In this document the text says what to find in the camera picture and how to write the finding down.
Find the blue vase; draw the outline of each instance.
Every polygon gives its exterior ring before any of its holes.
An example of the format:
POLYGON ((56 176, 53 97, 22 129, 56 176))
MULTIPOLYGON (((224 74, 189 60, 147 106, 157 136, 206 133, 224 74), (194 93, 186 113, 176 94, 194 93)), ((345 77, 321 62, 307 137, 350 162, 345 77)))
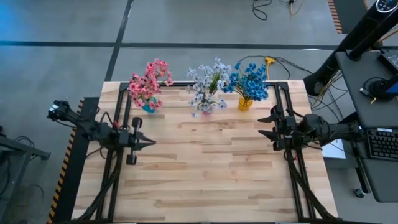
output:
POLYGON ((156 111, 155 108, 154 108, 154 109, 151 109, 150 106, 149 106, 149 103, 150 103, 151 101, 153 101, 154 103, 156 103, 156 98, 152 97, 151 99, 148 99, 148 100, 146 101, 145 105, 142 106, 142 109, 143 109, 144 111, 148 112, 148 113, 155 113, 155 111, 156 111))

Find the desk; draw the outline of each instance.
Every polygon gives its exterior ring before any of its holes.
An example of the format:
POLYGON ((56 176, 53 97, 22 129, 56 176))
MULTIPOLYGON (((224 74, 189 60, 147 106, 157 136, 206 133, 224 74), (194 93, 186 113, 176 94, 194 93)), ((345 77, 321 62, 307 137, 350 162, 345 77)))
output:
MULTIPOLYGON (((311 113, 303 81, 288 82, 294 110, 311 113)), ((105 111, 113 117, 119 85, 104 83, 96 119, 105 111)), ((256 121, 269 116, 276 102, 274 90, 269 90, 267 101, 255 102, 244 113, 237 109, 239 95, 220 93, 227 109, 192 118, 188 101, 193 92, 188 94, 184 87, 162 89, 159 98, 164 103, 156 114, 134 105, 130 110, 129 124, 133 116, 141 117, 141 131, 157 144, 137 153, 136 166, 126 165, 125 149, 114 222, 297 221, 283 151, 274 152, 272 143, 257 132, 274 125, 256 121)), ((97 142, 90 142, 87 153, 97 148, 97 142)), ((337 216, 322 152, 308 148, 303 154, 312 190, 337 216)), ((73 218, 100 191, 104 163, 99 153, 85 161, 73 218)), ((308 216, 306 206, 303 209, 308 216)))
MULTIPOLYGON (((357 118, 364 129, 398 127, 396 99, 370 104, 371 99, 359 92, 368 78, 391 77, 390 71, 377 59, 379 55, 379 52, 366 52, 362 54, 361 60, 352 61, 345 52, 336 53, 337 62, 356 110, 351 117, 357 118)), ((375 199, 378 202, 398 202, 398 192, 395 190, 398 179, 394 176, 398 172, 398 162, 367 159, 365 147, 364 144, 360 145, 358 151, 375 199)))

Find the white paper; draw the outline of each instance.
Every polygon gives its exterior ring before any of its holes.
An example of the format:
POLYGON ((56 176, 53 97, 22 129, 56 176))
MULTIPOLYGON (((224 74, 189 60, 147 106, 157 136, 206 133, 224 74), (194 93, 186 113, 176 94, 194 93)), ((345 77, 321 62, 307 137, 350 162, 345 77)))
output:
POLYGON ((344 153, 343 141, 341 139, 336 139, 331 144, 324 145, 322 147, 322 155, 324 158, 334 158, 334 159, 345 159, 346 154, 344 153))

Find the yellow vase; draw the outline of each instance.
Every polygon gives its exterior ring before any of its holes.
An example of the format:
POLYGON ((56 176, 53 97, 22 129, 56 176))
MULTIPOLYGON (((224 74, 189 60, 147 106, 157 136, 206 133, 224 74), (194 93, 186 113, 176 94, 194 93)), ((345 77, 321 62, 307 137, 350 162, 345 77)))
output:
POLYGON ((242 96, 239 98, 238 109, 241 111, 247 111, 253 104, 253 100, 245 100, 242 96))

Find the black desk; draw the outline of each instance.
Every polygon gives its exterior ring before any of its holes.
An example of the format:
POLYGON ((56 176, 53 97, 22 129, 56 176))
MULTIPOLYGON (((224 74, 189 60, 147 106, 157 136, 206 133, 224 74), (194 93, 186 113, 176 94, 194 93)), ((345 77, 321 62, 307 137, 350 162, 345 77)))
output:
MULTIPOLYGON (((398 101, 370 104, 371 99, 359 92, 363 83, 371 77, 389 79, 391 73, 384 68, 377 57, 379 52, 366 52, 361 60, 350 60, 345 52, 336 53, 336 58, 345 79, 347 89, 354 103, 361 126, 366 128, 398 127, 398 101)), ((358 146, 360 160, 363 163, 374 198, 378 202, 398 202, 398 162, 367 159, 366 146, 358 146)))

